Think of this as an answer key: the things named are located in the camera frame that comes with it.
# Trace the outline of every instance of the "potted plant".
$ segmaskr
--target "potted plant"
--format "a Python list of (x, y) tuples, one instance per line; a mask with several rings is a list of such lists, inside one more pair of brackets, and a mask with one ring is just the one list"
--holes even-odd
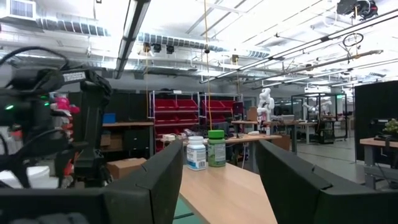
[(386, 127), (383, 129), (386, 134), (390, 134), (394, 138), (398, 138), (398, 121), (391, 119), (386, 123)]

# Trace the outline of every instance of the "bottle label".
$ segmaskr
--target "bottle label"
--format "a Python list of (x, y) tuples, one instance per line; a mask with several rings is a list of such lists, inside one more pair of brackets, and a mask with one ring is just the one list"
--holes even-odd
[(210, 145), (209, 163), (216, 166), (225, 164), (225, 144)]
[(193, 150), (187, 148), (187, 164), (192, 169), (202, 169), (206, 167), (206, 149)]

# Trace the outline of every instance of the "workbench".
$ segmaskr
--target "workbench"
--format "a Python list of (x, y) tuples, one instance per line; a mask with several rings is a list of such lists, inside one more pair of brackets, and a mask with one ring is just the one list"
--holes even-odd
[(109, 123), (103, 124), (104, 128), (112, 127), (127, 127), (127, 126), (148, 126), (149, 127), (149, 156), (152, 157), (155, 154), (154, 146), (154, 123), (152, 121), (141, 121), (141, 122), (121, 122), (121, 123)]
[(298, 125), (305, 127), (305, 142), (310, 144), (310, 127), (317, 125), (316, 122), (300, 122)]
[(201, 171), (184, 166), (180, 198), (205, 223), (277, 224), (260, 176), (230, 164)]
[[(257, 162), (256, 162), (256, 142), (258, 140), (267, 140), (267, 141), (271, 141), (273, 139), (278, 139), (281, 138), (281, 136), (275, 136), (275, 135), (271, 135), (271, 136), (267, 136), (265, 134), (258, 134), (258, 135), (249, 135), (249, 134), (240, 134), (239, 135), (240, 138), (237, 137), (231, 137), (229, 139), (225, 140), (225, 144), (239, 144), (239, 143), (249, 143), (249, 163), (251, 165), (251, 171), (255, 172), (258, 174), (259, 169), (257, 167)], [(203, 144), (207, 145), (207, 139), (203, 140)], [(183, 146), (184, 148), (188, 145), (188, 140), (183, 142)], [(184, 150), (184, 161), (186, 163), (186, 155), (185, 155), (185, 151)]]
[[(376, 177), (398, 182), (398, 169), (380, 167), (375, 162), (375, 152), (384, 148), (386, 142), (367, 138), (359, 140), (359, 143), (364, 145), (365, 150), (365, 186), (376, 189)], [(398, 142), (390, 142), (390, 149), (398, 149)]]
[(292, 152), (297, 154), (297, 125), (298, 121), (268, 121), (263, 122), (263, 126), (269, 126), (271, 134), (274, 133), (274, 126), (285, 126), (292, 129)]

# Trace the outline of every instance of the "yellow cord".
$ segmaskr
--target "yellow cord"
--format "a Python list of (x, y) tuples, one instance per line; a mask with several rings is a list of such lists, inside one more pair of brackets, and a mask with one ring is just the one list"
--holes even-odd
[[(205, 48), (206, 50), (208, 50), (208, 36), (207, 36), (207, 3), (206, 0), (203, 1), (204, 3), (204, 7), (205, 7), (205, 37), (206, 37), (206, 45)], [(209, 75), (209, 54), (206, 54), (206, 66), (207, 66), (207, 74)], [(207, 82), (207, 91), (209, 94), (209, 103), (208, 103), (208, 107), (209, 107), (209, 118), (210, 118), (210, 130), (213, 130), (213, 122), (211, 121), (211, 106), (210, 106), (210, 82)]]
[(236, 72), (236, 81), (238, 82), (238, 94), (240, 94), (241, 93), (241, 91), (240, 91), (240, 84), (239, 84), (239, 72)]
[(145, 86), (146, 86), (146, 99), (147, 99), (147, 118), (149, 117), (149, 104), (148, 104), (148, 49), (146, 49), (146, 69), (145, 69)]

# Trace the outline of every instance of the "blue bin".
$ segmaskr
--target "blue bin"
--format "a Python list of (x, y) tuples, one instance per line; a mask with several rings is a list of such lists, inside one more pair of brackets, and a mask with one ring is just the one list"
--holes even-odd
[(103, 123), (104, 124), (116, 123), (116, 114), (114, 114), (114, 113), (106, 113), (106, 114), (104, 114)]

